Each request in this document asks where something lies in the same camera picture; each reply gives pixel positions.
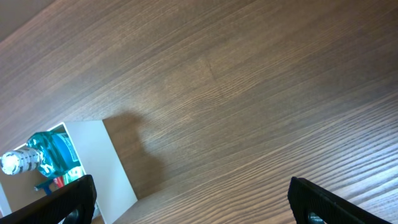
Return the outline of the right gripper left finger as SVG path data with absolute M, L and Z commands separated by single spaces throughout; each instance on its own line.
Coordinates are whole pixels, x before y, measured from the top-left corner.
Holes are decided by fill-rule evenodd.
M 84 175 L 1 218 L 1 223 L 91 223 L 96 196 L 93 177 Z

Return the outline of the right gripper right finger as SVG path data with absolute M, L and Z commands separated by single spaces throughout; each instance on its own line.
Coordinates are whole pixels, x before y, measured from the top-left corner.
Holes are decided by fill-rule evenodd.
M 287 197 L 297 223 L 388 223 L 304 178 L 291 178 Z

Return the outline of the red teal toothpaste tube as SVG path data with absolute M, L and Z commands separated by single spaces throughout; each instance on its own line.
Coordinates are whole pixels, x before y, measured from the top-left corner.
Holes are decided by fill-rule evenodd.
M 63 181 L 63 177 L 56 177 L 53 179 L 53 182 L 55 183 L 55 185 L 57 186 L 58 189 L 65 185 L 64 181 Z

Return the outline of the green Dettol soap bar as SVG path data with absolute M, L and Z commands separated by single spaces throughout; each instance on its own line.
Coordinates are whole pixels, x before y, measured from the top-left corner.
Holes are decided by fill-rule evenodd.
M 66 174 L 64 174 L 63 177 L 63 183 L 65 185 L 79 179 L 80 177 L 84 176 L 84 170 L 82 166 L 77 166 L 72 169 L 70 169 Z

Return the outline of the blue disposable razor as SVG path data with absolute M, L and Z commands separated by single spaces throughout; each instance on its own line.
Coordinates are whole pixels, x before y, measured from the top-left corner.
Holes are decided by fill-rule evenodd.
M 41 191 L 43 190 L 46 195 L 50 195 L 52 193 L 52 190 L 50 189 L 50 186 L 53 184 L 52 179 L 47 179 L 45 182 L 42 182 L 34 187 L 35 191 Z

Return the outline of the blue mouthwash bottle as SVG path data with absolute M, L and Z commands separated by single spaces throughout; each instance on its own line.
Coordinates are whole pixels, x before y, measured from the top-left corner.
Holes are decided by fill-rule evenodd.
M 79 165 L 79 158 L 66 132 L 35 133 L 24 146 L 1 157 L 1 169 L 7 175 L 37 170 L 46 178 L 54 179 Z

